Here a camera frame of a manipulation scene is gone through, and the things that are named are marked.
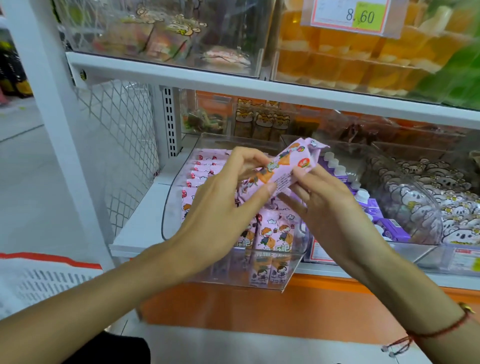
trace forearm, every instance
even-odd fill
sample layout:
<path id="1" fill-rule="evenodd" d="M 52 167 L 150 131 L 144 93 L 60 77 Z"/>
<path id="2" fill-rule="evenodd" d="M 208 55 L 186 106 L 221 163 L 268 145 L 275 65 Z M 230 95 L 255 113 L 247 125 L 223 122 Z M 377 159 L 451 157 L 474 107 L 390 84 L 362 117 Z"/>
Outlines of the forearm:
<path id="1" fill-rule="evenodd" d="M 365 284 L 405 330 L 430 334 L 445 329 L 464 314 L 415 265 L 395 253 L 378 257 L 368 268 Z M 420 348 L 433 363 L 473 363 L 480 356 L 480 326 L 469 319 L 456 330 L 435 339 L 421 339 Z"/>
<path id="2" fill-rule="evenodd" d="M 2 362 L 60 363 L 141 301 L 185 279 L 190 271 L 178 267 L 179 252 L 164 250 L 155 259 L 146 251 L 0 321 Z"/>

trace orange hair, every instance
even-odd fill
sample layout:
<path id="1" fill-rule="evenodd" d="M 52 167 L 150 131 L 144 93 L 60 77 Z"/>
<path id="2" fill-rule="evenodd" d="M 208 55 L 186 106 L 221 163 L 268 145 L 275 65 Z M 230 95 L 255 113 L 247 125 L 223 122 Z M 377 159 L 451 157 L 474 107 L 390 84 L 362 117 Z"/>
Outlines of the orange hair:
<path id="1" fill-rule="evenodd" d="M 263 228 L 262 231 L 261 231 L 261 234 L 262 234 L 262 235 L 265 235 L 265 234 L 267 234 L 269 231 L 272 231 L 272 229 L 271 229 L 271 228 Z"/>

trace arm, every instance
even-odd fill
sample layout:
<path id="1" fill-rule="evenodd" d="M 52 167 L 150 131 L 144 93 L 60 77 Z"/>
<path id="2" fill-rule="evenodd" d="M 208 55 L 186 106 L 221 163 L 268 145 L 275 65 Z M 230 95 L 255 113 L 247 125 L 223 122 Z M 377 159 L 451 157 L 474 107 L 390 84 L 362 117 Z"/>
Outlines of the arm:
<path id="1" fill-rule="evenodd" d="M 431 334 L 462 317 L 457 303 L 390 248 L 341 181 L 322 167 L 309 174 L 295 168 L 294 174 L 299 183 L 291 189 L 307 207 L 286 195 L 280 198 L 320 237 L 318 242 L 338 265 L 367 286 L 405 330 Z M 454 331 L 417 344 L 433 363 L 474 363 L 480 357 L 480 325 L 470 318 Z"/>
<path id="2" fill-rule="evenodd" d="M 236 207 L 238 177 L 269 162 L 256 149 L 234 149 L 222 171 L 198 189 L 172 239 L 0 321 L 1 362 L 61 363 L 143 300 L 224 257 L 276 188 L 265 185 Z"/>

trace white bottle cap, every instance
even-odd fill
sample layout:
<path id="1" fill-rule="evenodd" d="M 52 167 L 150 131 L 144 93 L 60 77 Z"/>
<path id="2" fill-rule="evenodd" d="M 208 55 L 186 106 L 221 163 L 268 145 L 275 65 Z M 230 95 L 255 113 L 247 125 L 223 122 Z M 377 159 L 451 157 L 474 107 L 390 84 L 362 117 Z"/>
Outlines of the white bottle cap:
<path id="1" fill-rule="evenodd" d="M 380 235 L 383 235 L 384 234 L 384 229 L 381 227 L 381 226 L 378 226 L 378 225 L 374 225 L 375 228 L 377 229 L 377 231 L 380 233 Z"/>
<path id="2" fill-rule="evenodd" d="M 346 176 L 347 169 L 344 166 L 338 166 L 333 171 L 334 176 Z"/>
<path id="3" fill-rule="evenodd" d="M 335 158 L 335 154 L 332 153 L 332 152 L 326 152 L 325 155 L 324 155 L 324 161 L 325 162 L 328 162 L 328 161 L 332 160 L 333 158 Z"/>
<path id="4" fill-rule="evenodd" d="M 336 167 L 338 167 L 338 159 L 333 158 L 333 159 L 329 160 L 329 161 L 328 161 L 328 167 L 329 167 L 329 168 L 336 168 Z"/>
<path id="5" fill-rule="evenodd" d="M 357 180 L 356 174 L 349 174 L 348 175 L 348 182 L 355 182 Z"/>
<path id="6" fill-rule="evenodd" d="M 368 203 L 369 198 L 370 198 L 370 194 L 368 193 L 367 190 L 364 190 L 363 188 L 360 188 L 357 194 L 355 195 L 355 199 L 364 204 Z"/>
<path id="7" fill-rule="evenodd" d="M 361 183 L 358 182 L 358 181 L 353 181 L 351 184 L 350 184 L 350 187 L 352 190 L 360 190 L 361 188 Z"/>

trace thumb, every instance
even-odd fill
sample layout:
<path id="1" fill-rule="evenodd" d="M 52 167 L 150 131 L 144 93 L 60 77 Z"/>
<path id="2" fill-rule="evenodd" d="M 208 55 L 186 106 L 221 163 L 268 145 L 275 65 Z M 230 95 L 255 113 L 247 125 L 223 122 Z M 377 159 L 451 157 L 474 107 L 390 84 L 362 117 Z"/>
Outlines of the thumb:
<path id="1" fill-rule="evenodd" d="M 268 202 L 272 197 L 273 192 L 276 190 L 276 183 L 267 183 L 260 187 L 260 189 L 253 194 L 242 206 L 237 209 L 239 214 L 238 220 L 244 222 L 244 225 L 248 225 L 251 219 L 260 211 L 260 209 Z"/>

